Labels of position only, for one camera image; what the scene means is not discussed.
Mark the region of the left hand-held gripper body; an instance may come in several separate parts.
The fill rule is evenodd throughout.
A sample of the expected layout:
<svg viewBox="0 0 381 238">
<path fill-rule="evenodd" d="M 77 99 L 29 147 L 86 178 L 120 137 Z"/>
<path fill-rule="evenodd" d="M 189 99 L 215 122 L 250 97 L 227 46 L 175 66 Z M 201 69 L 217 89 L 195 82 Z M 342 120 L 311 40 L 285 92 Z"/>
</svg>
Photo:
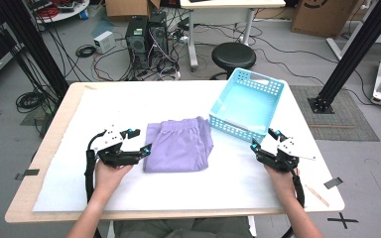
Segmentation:
<svg viewBox="0 0 381 238">
<path fill-rule="evenodd" d="M 140 160 L 135 160 L 125 155 L 121 147 L 125 140 L 120 133 L 121 130 L 115 125 L 111 125 L 101 135 L 100 144 L 97 147 L 97 157 L 107 166 L 116 168 L 129 165 L 137 165 Z"/>
</svg>

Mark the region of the purple pants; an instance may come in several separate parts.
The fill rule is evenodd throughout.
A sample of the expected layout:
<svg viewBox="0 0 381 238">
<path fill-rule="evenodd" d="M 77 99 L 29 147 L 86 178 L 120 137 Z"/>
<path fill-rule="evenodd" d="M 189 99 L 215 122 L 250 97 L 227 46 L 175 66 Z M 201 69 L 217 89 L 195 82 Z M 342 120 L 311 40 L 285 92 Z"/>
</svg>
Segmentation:
<svg viewBox="0 0 381 238">
<path fill-rule="evenodd" d="M 190 173 L 208 168 L 213 149 L 209 121 L 200 116 L 181 121 L 150 123 L 146 144 L 151 155 L 145 159 L 145 173 Z"/>
</svg>

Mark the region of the light blue plastic basket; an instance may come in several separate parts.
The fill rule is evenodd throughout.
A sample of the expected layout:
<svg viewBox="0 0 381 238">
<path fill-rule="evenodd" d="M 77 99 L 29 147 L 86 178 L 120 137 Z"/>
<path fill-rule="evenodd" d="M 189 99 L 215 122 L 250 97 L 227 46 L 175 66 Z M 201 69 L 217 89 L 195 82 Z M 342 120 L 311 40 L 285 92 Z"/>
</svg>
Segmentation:
<svg viewBox="0 0 381 238">
<path fill-rule="evenodd" d="M 210 126 L 243 141 L 261 143 L 284 87 L 282 80 L 236 68 L 210 109 Z"/>
</svg>

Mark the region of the person's left hand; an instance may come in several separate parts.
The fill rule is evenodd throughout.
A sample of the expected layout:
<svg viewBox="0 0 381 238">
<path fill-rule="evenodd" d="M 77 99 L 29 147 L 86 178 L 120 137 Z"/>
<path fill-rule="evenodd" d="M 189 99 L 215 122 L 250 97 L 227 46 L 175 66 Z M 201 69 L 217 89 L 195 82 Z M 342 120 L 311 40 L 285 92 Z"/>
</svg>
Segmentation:
<svg viewBox="0 0 381 238">
<path fill-rule="evenodd" d="M 93 195 L 100 200 L 108 200 L 122 179 L 132 169 L 132 166 L 112 168 L 99 161 L 95 169 L 95 188 Z"/>
</svg>

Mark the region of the person's right hand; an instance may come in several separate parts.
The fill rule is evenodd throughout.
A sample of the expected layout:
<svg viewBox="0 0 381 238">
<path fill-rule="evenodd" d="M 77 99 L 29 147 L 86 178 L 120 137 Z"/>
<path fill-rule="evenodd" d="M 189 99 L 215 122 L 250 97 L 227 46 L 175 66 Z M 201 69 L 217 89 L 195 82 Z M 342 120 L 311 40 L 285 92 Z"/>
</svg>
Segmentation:
<svg viewBox="0 0 381 238">
<path fill-rule="evenodd" d="M 273 188 L 281 203 L 286 203 L 289 200 L 296 200 L 296 190 L 293 184 L 293 175 L 291 173 L 277 172 L 268 166 L 265 166 L 265 170 L 270 176 Z"/>
</svg>

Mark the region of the thin wooden stick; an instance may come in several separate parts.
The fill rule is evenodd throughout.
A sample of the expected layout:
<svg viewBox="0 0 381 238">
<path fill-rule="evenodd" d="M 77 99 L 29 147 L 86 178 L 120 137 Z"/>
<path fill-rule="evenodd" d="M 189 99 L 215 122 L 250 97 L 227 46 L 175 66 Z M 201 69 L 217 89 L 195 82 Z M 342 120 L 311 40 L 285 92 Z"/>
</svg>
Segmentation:
<svg viewBox="0 0 381 238">
<path fill-rule="evenodd" d="M 313 187 L 308 184 L 305 184 L 306 189 L 314 195 L 321 203 L 323 203 L 326 207 L 329 207 L 329 203 L 322 197 Z"/>
</svg>

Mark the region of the black tape strip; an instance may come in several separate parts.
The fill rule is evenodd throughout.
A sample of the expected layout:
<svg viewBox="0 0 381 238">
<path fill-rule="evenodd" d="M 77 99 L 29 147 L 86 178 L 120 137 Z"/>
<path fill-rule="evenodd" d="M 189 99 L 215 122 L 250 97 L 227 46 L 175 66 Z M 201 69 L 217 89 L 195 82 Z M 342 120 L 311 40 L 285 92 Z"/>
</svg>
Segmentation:
<svg viewBox="0 0 381 238">
<path fill-rule="evenodd" d="M 15 180 L 23 180 L 24 177 L 37 176 L 39 172 L 39 169 L 24 170 L 22 173 L 16 174 Z"/>
<path fill-rule="evenodd" d="M 327 182 L 325 182 L 323 185 L 327 188 L 327 189 L 331 189 L 335 186 L 338 186 L 340 184 L 343 183 L 343 180 L 341 178 L 333 178 Z"/>
</svg>

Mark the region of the person's legs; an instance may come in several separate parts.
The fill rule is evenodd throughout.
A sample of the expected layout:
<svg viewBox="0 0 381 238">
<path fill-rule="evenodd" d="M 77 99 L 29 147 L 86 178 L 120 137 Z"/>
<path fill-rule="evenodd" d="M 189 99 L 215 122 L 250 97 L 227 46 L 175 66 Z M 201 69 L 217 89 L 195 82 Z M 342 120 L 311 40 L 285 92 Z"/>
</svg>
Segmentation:
<svg viewBox="0 0 381 238">
<path fill-rule="evenodd" d="M 114 221 L 115 238 L 253 238 L 247 217 Z"/>
</svg>

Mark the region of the black round stool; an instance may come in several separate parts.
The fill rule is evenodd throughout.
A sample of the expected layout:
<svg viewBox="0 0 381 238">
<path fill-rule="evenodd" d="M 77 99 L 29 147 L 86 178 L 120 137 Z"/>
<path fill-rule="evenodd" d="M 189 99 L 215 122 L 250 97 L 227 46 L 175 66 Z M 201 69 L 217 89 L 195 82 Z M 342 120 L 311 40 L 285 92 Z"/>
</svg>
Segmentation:
<svg viewBox="0 0 381 238">
<path fill-rule="evenodd" d="M 257 59 L 256 53 L 248 46 L 235 42 L 222 43 L 216 46 L 211 58 L 213 62 L 223 69 L 223 72 L 214 74 L 210 80 L 217 79 L 220 75 L 229 77 L 238 67 L 249 69 Z"/>
</svg>

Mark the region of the black computer tower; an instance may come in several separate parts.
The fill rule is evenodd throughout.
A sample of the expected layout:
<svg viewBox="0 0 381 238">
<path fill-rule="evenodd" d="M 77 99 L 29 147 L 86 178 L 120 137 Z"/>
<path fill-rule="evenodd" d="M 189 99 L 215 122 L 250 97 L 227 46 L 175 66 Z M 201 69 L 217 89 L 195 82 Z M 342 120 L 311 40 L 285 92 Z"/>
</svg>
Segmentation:
<svg viewBox="0 0 381 238">
<path fill-rule="evenodd" d="M 125 35 L 130 61 L 136 69 L 149 67 L 147 23 L 147 16 L 132 16 Z"/>
</svg>

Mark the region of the white box device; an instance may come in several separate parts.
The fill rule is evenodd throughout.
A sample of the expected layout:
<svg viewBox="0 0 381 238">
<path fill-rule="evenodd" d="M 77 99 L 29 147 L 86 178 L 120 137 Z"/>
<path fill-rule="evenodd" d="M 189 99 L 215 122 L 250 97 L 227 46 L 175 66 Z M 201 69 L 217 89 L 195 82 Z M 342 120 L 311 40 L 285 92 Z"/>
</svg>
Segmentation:
<svg viewBox="0 0 381 238">
<path fill-rule="evenodd" d="M 106 31 L 94 39 L 94 43 L 98 51 L 105 54 L 116 47 L 115 39 L 112 32 Z"/>
</svg>

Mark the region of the small cardboard box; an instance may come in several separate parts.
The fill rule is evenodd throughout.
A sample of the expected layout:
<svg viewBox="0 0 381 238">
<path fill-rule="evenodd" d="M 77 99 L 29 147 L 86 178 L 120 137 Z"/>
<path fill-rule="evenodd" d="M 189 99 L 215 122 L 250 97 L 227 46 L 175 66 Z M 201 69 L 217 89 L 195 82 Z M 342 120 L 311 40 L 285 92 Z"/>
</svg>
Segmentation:
<svg viewBox="0 0 381 238">
<path fill-rule="evenodd" d="M 160 8 L 161 0 L 105 0 L 105 4 L 110 17 L 148 16 Z"/>
</svg>

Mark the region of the large cardboard box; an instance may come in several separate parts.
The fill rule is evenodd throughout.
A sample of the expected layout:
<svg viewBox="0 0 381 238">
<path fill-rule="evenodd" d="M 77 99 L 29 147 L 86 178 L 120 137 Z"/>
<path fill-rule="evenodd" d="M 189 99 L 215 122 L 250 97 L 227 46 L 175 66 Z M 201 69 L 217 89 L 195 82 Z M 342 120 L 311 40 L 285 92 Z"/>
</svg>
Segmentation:
<svg viewBox="0 0 381 238">
<path fill-rule="evenodd" d="M 358 2 L 359 0 L 300 0 L 291 31 L 336 38 Z"/>
</svg>

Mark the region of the white desk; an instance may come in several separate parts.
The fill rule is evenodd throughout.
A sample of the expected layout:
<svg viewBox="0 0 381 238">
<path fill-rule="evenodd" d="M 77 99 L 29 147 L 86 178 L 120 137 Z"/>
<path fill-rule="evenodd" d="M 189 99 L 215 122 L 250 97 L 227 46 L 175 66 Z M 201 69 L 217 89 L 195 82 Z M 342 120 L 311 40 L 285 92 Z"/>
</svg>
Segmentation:
<svg viewBox="0 0 381 238">
<path fill-rule="evenodd" d="M 251 26 L 255 12 L 259 8 L 281 8 L 284 0 L 180 0 L 181 7 L 189 11 L 188 50 L 190 70 L 198 68 L 194 44 L 195 24 L 227 25 L 243 22 L 245 30 L 241 43 L 248 45 Z"/>
</svg>

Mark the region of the black metal frame post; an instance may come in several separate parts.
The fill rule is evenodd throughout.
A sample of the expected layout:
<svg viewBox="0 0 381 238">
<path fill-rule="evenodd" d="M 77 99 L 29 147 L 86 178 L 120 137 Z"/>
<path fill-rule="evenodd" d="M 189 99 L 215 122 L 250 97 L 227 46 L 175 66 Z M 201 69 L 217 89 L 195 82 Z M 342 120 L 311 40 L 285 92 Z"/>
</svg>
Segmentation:
<svg viewBox="0 0 381 238">
<path fill-rule="evenodd" d="M 315 114 L 332 114 L 331 103 L 337 93 L 348 81 L 370 48 L 381 35 L 381 0 L 367 14 L 363 25 L 351 39 L 346 52 L 332 72 L 328 81 L 315 98 L 309 98 L 308 103 Z"/>
<path fill-rule="evenodd" d="M 56 98 L 62 100 L 67 93 L 68 84 L 37 30 L 36 22 L 24 0 L 0 0 L 0 27 L 4 23 L 33 57 Z M 14 49 L 13 40 L 1 29 L 0 40 L 8 50 Z"/>
</svg>

